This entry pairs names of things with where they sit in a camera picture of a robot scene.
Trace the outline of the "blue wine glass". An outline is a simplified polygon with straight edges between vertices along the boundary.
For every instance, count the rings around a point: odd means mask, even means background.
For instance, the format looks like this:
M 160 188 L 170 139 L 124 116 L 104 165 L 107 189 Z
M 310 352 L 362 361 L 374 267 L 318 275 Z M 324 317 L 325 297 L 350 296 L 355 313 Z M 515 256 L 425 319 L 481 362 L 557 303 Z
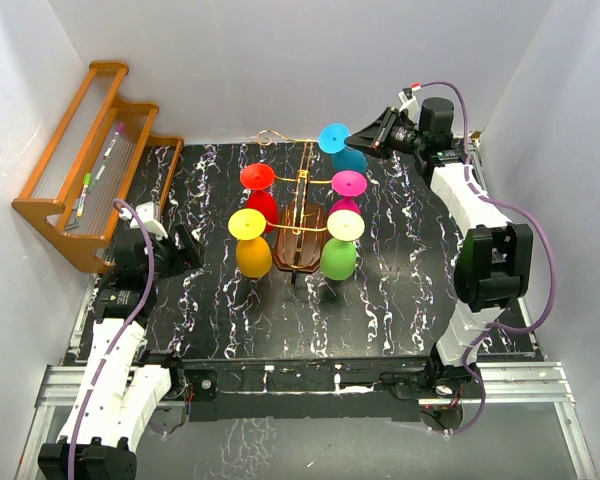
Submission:
M 345 140 L 349 136 L 350 131 L 344 124 L 332 123 L 320 132 L 318 146 L 325 154 L 331 156 L 336 172 L 354 171 L 364 174 L 367 169 L 367 160 L 362 152 L 345 144 Z

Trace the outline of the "magenta wine glass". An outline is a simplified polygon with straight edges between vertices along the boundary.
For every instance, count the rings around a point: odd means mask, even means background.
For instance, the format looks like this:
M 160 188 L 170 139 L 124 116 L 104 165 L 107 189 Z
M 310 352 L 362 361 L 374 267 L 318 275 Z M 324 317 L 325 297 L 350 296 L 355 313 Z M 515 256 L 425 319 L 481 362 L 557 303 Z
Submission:
M 367 179 L 363 174 L 353 170 L 340 171 L 332 177 L 331 187 L 334 192 L 341 196 L 341 199 L 334 203 L 329 214 L 341 210 L 349 210 L 358 215 L 361 214 L 355 198 L 363 194 L 367 189 Z

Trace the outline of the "green wine glass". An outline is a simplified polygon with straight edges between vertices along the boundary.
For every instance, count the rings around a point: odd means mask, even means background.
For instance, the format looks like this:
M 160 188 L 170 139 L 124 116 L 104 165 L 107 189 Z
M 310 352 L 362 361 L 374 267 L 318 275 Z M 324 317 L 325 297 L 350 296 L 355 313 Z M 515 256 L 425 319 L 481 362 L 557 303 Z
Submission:
M 328 279 L 344 281 L 355 270 L 355 242 L 363 235 L 365 222 L 355 211 L 338 210 L 328 217 L 327 231 L 331 238 L 322 250 L 320 269 Z

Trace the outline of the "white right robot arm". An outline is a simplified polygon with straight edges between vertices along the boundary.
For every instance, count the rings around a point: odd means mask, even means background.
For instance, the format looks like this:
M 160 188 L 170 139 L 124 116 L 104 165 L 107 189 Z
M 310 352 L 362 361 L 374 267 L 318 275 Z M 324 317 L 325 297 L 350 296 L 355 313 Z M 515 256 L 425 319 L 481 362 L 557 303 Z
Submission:
M 446 397 L 461 385 L 457 367 L 475 362 L 480 336 L 527 292 L 533 232 L 487 202 L 475 183 L 469 155 L 452 133 L 452 101 L 430 97 L 419 102 L 409 92 L 400 93 L 399 99 L 399 106 L 386 108 L 344 143 L 376 158 L 412 156 L 417 173 L 445 204 L 461 233 L 453 273 L 457 303 L 433 347 L 440 363 L 425 374 L 427 388 Z

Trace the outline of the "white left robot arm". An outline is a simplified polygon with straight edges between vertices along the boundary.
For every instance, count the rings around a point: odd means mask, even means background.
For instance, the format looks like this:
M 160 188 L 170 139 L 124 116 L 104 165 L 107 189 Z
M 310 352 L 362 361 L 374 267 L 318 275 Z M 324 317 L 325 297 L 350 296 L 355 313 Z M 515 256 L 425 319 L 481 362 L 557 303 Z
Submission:
M 187 376 L 174 352 L 139 355 L 155 283 L 197 270 L 204 247 L 183 224 L 176 236 L 138 230 L 114 248 L 94 302 L 91 350 L 71 413 L 53 443 L 42 445 L 38 466 L 47 479 L 133 479 L 136 449 L 160 400 L 180 396 Z

